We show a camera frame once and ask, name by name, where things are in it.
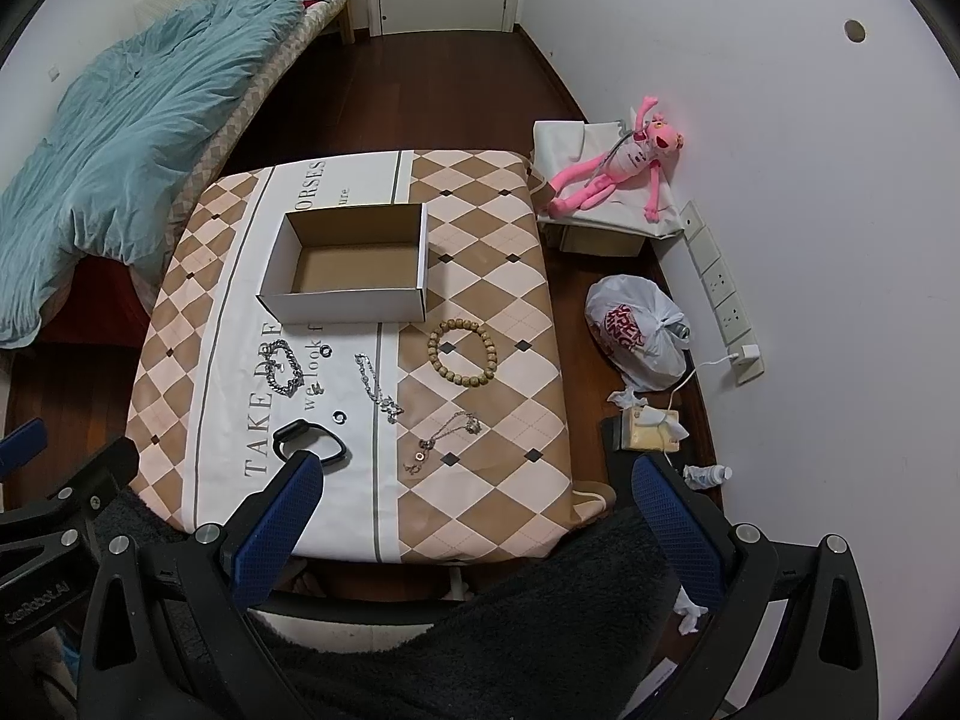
blue gripper pad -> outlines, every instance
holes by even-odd
[[[25,466],[47,448],[47,429],[40,418],[20,425],[0,440],[0,480]]]
[[[637,509],[693,603],[710,611],[726,595],[723,563],[703,529],[661,471],[647,456],[637,458],[632,476]]]
[[[267,600],[323,493],[323,466],[313,453],[277,493],[233,558],[230,595],[244,610]]]

black smartwatch strap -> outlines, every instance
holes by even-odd
[[[306,419],[295,419],[289,425],[284,425],[274,432],[274,454],[286,463],[289,458],[283,454],[281,449],[282,445],[290,440],[294,440],[296,437],[303,436],[311,430],[319,430],[321,433],[330,436],[340,447],[340,450],[335,455],[320,458],[320,464],[329,466],[330,464],[337,463],[337,461],[341,461],[347,456],[347,445],[340,440],[340,437],[333,432],[333,430],[325,428],[323,425],[318,425],[315,422],[307,422]]]

blue blanket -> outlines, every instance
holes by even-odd
[[[0,196],[0,347],[94,254],[160,280],[170,206],[209,138],[302,13],[301,0],[205,0],[101,53]]]

cardboard box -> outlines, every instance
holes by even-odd
[[[280,324],[423,322],[426,220],[406,203],[293,211],[257,297]]]

stuffed toy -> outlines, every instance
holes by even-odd
[[[659,221],[661,160],[683,148],[683,135],[664,122],[661,114],[654,114],[651,122],[644,124],[647,113],[658,101],[656,98],[643,98],[637,111],[635,129],[624,135],[606,154],[566,167],[550,180],[550,186],[557,193],[547,206],[551,218],[599,205],[613,194],[618,184],[640,175],[649,167],[650,200],[643,209],[643,215],[650,223]],[[563,187],[585,178],[589,179],[587,186],[566,199],[560,199]]]

